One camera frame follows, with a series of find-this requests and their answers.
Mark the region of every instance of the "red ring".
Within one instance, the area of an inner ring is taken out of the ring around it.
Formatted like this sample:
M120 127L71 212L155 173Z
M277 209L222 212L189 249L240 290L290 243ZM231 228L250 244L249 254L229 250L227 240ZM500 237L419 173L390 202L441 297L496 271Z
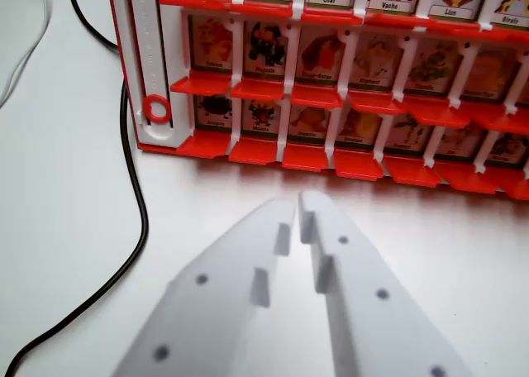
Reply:
M157 117L156 115L153 115L151 106L153 102L160 103L165 107L165 115L163 117ZM171 105L166 98L162 98L159 94L150 94L143 99L143 113L154 123L167 123L172 117Z

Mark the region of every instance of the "white desk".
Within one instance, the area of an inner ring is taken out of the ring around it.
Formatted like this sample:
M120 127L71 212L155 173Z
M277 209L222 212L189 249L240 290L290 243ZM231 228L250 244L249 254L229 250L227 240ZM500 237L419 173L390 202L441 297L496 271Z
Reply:
M79 4L114 39L108 0ZM0 0L0 15L3 84L40 28L41 0ZM2 373L136 244L140 218L119 138L121 81L118 58L85 31L69 0L53 0L48 32L0 110ZM308 188L328 192L350 214L476 375L529 375L529 203L134 151L150 214L144 255L19 376L110 375L183 266L266 199L295 199ZM326 309L297 232L256 331L249 375L333 376Z

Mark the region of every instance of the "white cable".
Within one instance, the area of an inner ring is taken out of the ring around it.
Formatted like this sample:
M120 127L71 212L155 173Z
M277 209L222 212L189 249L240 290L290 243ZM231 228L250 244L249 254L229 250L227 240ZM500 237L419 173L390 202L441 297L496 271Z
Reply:
M26 63L31 56L31 53L33 53L33 50L35 50L37 45L39 45L39 42L41 42L41 39L48 28L48 24L50 23L50 14L48 13L48 0L42 0L42 2L44 6L44 20L42 21L41 31L39 31L39 35L36 37L33 44L31 44L30 48L24 53L24 55L22 55L15 67L13 67L11 73L7 76L6 85L3 88L2 94L0 94L0 108L2 108L4 103L9 99L13 90L17 86L18 79L20 79L22 72L26 67Z

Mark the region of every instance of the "wire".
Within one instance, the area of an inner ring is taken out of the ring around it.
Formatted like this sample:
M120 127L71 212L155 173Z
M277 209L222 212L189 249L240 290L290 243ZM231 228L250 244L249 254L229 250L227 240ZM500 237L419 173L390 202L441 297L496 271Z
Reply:
M107 40L102 36L97 30L88 24L84 18L83 13L79 10L79 5L76 0L72 0L74 9L81 20L81 22L87 27L87 29L107 48L117 50L117 46ZM131 179L132 189L136 196L136 201L138 203L138 208L140 209L141 216L141 234L136 247L132 251L131 255L126 259L123 265L118 271L94 294L92 294L88 299L86 299L81 305L79 305L75 310L73 310L68 316L66 316L62 321L57 323L48 331L42 333L36 339L32 340L26 344L21 350L17 352L15 357L12 359L9 367L7 368L5 377L14 377L21 363L24 361L25 357L40 344L50 339L57 333L61 332L65 327L67 327L71 322L73 322L77 317L83 314L87 309L94 305L114 284L116 284L120 278L135 264L138 258L141 255L141 252L145 249L145 244L147 242L147 237L149 235L149 216L147 214L147 207L145 205L145 200L143 199L143 194L141 193L140 182L138 181L138 176L136 174L136 169L134 167L134 161L132 159L131 145L129 144L128 131L126 125L126 112L127 112L127 100L128 93L126 91L126 84L123 81L122 85L122 96L120 101L120 135L122 138L122 148L123 155L125 156L126 168Z
M2 93L0 93L0 108L6 103L6 101L11 97L13 90L18 84L18 80L22 76L22 72L26 67L27 61L30 59L33 50L39 45L42 37L44 36L46 30L48 29L48 24L50 23L50 13L48 12L48 0L42 0L42 5L44 8L44 19L42 20L41 30L37 35L36 39L30 45L30 47L24 52L24 55L17 61L15 66L12 68L11 72L7 76L6 84L4 85Z
M72 7L74 7L75 13L77 14L77 17L79 20L83 23L83 26L92 34L94 37L98 39L99 42L101 42L103 45L105 45L109 50L111 50L114 53L119 53L119 50L117 48L117 45L113 42L109 41L107 38L103 36L99 31L97 31L90 23L88 23L88 20L86 20L86 17L84 17L84 14L81 12L81 8L79 7L79 4L77 3L77 0L70 0L72 2Z

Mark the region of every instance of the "black cable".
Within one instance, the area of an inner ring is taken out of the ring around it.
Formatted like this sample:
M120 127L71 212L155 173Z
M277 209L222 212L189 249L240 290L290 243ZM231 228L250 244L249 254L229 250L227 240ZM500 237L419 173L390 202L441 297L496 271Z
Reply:
M117 51L117 45L113 44L111 41L107 40L102 36L95 28L93 28L84 17L83 13L79 10L79 5L77 0L71 0L72 5L74 5L74 10L79 17L79 20L87 27L87 29L94 35L99 41L101 41L108 49ZM36 339L32 340L26 344L21 350L17 352L15 357L12 359L9 367L7 368L5 377L14 377L19 366L24 361L24 358L29 354L33 349L38 347L40 344L50 339L57 333L61 332L65 327L67 327L71 322L73 322L77 317L94 305L110 288L116 284L119 279L134 265L136 260L139 258L141 252L145 249L145 243L149 235L149 216L147 215L147 207L143 199L143 194L141 193L140 182L138 181L138 176L136 175L136 169L134 168L134 161L132 159L131 145L129 144L127 126L126 126L126 111L127 111L127 100L128 93L126 91L126 84L123 81L122 85L122 97L120 102L120 135L122 138L122 148L123 155L125 156L126 168L129 172L129 178L131 179L132 189L136 196L136 201L138 203L138 208L140 209L141 216L141 234L140 239L136 247L126 259L125 263L120 267L118 271L101 287L97 292L92 294L88 299L86 299L81 305L79 305L75 310L68 314L62 321L53 326L50 330L42 333Z
M118 53L119 50L117 48L117 45L113 42L109 41L107 38L105 38L99 31L97 31L93 26L88 23L88 20L86 20L86 17L84 17L84 14L81 12L81 8L79 7L79 4L77 3L77 0L70 0L72 2L72 6L74 7L75 13L77 13L77 17L79 20L83 23L83 26L90 31L90 34L95 36L99 42L101 42L103 45L105 45L109 50L111 50L114 53Z

